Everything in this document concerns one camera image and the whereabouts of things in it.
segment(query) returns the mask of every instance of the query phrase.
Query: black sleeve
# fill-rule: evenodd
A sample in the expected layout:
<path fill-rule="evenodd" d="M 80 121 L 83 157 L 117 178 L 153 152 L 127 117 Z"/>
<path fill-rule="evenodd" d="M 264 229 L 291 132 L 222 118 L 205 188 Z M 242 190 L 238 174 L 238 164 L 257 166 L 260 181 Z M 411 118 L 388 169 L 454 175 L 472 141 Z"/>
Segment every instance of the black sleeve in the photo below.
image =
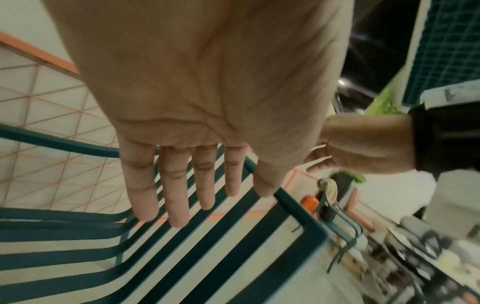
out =
<path fill-rule="evenodd" d="M 415 167 L 436 179 L 455 169 L 480 169 L 480 102 L 408 113 L 413 125 Z"/>

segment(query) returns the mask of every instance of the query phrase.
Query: palm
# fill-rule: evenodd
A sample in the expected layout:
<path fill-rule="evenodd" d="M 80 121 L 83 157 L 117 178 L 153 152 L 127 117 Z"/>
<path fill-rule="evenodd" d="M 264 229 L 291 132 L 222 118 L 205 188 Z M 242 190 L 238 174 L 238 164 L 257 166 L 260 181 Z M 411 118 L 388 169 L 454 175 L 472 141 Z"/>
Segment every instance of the palm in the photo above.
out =
<path fill-rule="evenodd" d="M 203 208 L 214 200 L 218 143 L 227 146 L 229 195 L 239 190 L 247 143 L 260 158 L 260 195 L 271 195 L 301 163 L 333 96 L 353 7 L 322 0 L 45 3 L 117 130 L 134 212 L 156 214 L 151 167 L 160 145 L 165 205 L 176 226 L 188 220 L 191 153 Z"/>

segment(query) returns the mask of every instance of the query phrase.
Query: wall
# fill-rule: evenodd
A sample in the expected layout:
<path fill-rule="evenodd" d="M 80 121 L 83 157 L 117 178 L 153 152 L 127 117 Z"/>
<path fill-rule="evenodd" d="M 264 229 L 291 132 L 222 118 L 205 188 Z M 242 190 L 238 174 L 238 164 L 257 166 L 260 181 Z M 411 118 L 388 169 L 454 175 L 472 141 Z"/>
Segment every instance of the wall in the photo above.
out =
<path fill-rule="evenodd" d="M 2 0 L 0 31 L 72 62 L 40 0 Z"/>
<path fill-rule="evenodd" d="M 427 205 L 435 190 L 435 179 L 425 172 L 394 175 L 368 174 L 359 185 L 360 200 L 382 216 L 399 222 Z"/>

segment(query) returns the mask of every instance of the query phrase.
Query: hand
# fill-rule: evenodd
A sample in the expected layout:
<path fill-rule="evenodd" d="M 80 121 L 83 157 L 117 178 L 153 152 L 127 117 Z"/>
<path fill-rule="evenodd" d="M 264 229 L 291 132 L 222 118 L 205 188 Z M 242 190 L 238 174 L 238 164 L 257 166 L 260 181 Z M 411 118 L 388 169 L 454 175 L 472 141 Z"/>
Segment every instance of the hand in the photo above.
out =
<path fill-rule="evenodd" d="M 192 154 L 200 205 L 214 204 L 217 144 L 229 196 L 247 144 L 272 195 L 319 136 L 348 46 L 353 1 L 44 0 L 118 135 L 135 215 L 158 212 L 154 151 L 170 224 L 186 225 Z"/>
<path fill-rule="evenodd" d="M 330 157 L 307 169 L 329 168 L 353 173 L 401 173 L 415 169 L 412 121 L 409 115 L 330 116 L 305 163 Z"/>

